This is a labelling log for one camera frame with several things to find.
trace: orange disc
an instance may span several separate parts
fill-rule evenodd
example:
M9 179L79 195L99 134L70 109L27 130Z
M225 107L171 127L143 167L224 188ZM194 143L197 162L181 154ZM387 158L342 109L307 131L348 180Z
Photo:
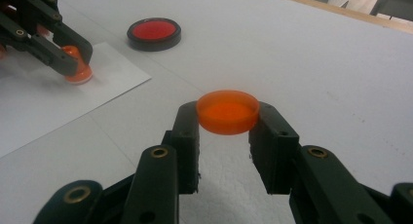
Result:
M217 91L202 96L197 102L200 125L217 134L249 131L258 120L259 102L248 93Z
M73 85L81 85L88 82L92 78L93 73L91 67L83 62L82 56L80 55L77 47L65 46L61 49L68 55L76 58L78 61L76 74L74 76L65 76L64 79Z

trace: white table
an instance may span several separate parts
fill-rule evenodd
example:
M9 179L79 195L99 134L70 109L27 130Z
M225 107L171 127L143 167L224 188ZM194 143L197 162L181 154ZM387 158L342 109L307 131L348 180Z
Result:
M334 152L361 183L389 194L413 181L413 36L288 0L59 0L63 21L107 42L149 82L0 159L1 223L30 223L61 186L108 187L134 173L181 104L222 89L274 105L302 145ZM163 17L182 40L134 51L128 27ZM180 223L294 223L288 196L266 194L247 134L201 131L199 194Z

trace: robotic hand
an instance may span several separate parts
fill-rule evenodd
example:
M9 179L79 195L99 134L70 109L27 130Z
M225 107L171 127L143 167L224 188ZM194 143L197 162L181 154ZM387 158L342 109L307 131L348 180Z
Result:
M55 44L77 47L89 64L92 45L62 22L57 0L0 0L0 58L11 46L31 53L61 75L75 75L77 59L42 36L48 31L54 33Z

